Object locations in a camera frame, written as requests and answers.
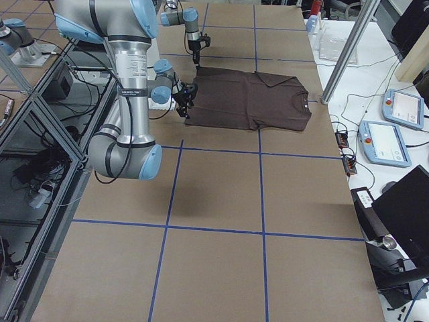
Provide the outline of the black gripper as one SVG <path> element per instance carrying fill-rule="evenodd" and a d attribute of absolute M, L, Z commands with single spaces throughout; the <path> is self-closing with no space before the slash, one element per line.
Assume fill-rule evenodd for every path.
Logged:
<path fill-rule="evenodd" d="M 176 111 L 180 117 L 190 118 L 189 110 L 193 106 L 193 100 L 197 94 L 198 85 L 196 83 L 180 83 L 174 93 L 174 100 L 178 106 Z"/>
<path fill-rule="evenodd" d="M 187 42 L 192 53 L 192 61 L 196 68 L 200 68 L 200 51 L 202 50 L 203 39 L 201 37 L 196 40 L 187 39 Z"/>

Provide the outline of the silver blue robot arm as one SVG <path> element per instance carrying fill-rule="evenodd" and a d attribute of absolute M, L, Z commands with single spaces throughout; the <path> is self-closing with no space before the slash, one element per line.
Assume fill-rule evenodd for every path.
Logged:
<path fill-rule="evenodd" d="M 149 132 L 149 103 L 173 99 L 185 117 L 198 87 L 183 83 L 165 59 L 154 64 L 155 79 L 148 79 L 147 51 L 158 36 L 153 2 L 58 1 L 55 17 L 64 36 L 110 46 L 118 100 L 90 140 L 88 158 L 95 172 L 110 181 L 155 178 L 162 147 Z"/>
<path fill-rule="evenodd" d="M 196 69 L 200 68 L 200 52 L 210 46 L 210 36 L 203 34 L 198 26 L 198 11 L 194 7 L 184 9 L 180 1 L 165 1 L 160 14 L 163 26 L 184 25 L 184 47 L 192 56 Z"/>

